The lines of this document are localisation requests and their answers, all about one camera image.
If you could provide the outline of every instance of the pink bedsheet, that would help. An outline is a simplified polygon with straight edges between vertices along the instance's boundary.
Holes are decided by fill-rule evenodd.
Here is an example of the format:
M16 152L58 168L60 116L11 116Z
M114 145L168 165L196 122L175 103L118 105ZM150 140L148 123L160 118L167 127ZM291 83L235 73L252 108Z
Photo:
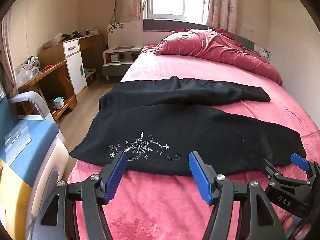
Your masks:
M193 77L260 86L271 97L270 102L241 101L217 109L287 126L300 133L307 159L320 161L320 131L306 112L272 80L235 66L187 56L155 56L142 53L122 81L156 80L171 76ZM101 167L77 161L68 183L86 179ZM294 165L280 168L284 176L306 179ZM229 176L233 181L255 179L266 187L268 180L257 171ZM234 204L228 239L236 235L239 203ZM81 203L76 203L81 240L86 239ZM193 178L164 176L126 171L115 198L103 206L114 240L202 239L212 207L200 197ZM281 221L291 215L276 207Z

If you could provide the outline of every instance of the desk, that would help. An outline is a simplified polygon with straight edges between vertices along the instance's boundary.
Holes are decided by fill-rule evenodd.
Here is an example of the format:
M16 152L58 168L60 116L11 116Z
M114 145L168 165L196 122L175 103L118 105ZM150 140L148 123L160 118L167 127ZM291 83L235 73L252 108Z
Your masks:
M71 41L64 41L39 53L40 65L57 64L67 61L66 75L71 81L77 99L87 91L84 68L96 69L97 75L102 74L103 35L93 34Z
M73 86L66 77L66 61L62 61L31 79L28 83L19 88L19 92L35 91L47 102L47 105L53 105L53 100L62 96L64 107L56 110L52 115L55 122L59 125L59 118L69 107L74 110L77 104L76 95ZM24 105L26 114L30 114L33 109Z

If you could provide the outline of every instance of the teal lid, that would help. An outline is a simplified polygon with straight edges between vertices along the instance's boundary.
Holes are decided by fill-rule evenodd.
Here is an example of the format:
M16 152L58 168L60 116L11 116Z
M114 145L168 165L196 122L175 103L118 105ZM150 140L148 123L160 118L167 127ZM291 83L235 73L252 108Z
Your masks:
M58 103L58 102L61 102L62 100L63 100L63 97L58 97L53 102Z

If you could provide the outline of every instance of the headboard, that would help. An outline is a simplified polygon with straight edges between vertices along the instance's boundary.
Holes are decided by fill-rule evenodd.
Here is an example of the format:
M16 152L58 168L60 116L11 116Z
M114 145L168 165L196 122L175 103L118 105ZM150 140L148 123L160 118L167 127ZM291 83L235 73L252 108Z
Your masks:
M143 20L143 45L147 44L157 44L159 41L168 35L175 32L177 29L199 29L199 30L209 30L213 29L211 26L189 23L177 20L167 20L167 19L145 19ZM254 42L248 39L235 35L236 39L244 46L247 50L254 50Z

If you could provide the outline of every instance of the blue gripper pad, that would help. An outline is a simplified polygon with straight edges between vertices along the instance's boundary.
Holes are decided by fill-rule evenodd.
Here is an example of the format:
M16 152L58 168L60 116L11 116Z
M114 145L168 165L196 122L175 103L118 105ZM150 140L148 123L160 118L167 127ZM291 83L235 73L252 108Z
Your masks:
M209 172L198 152L194 151L189 154L189 167L193 178L197 184L201 198L207 204L212 205L211 187L214 187L214 176Z
M106 183L106 193L103 197L103 199L108 203L110 200L112 200L115 197L117 188L119 186L120 180L122 178L122 175L127 167L127 155L122 152L121 156L117 160L117 163L115 164L112 173L110 174L109 179Z
M291 155L290 160L292 163L294 163L296 166L298 166L303 171L308 171L310 168L308 161L306 161L304 158L300 157L296 153Z

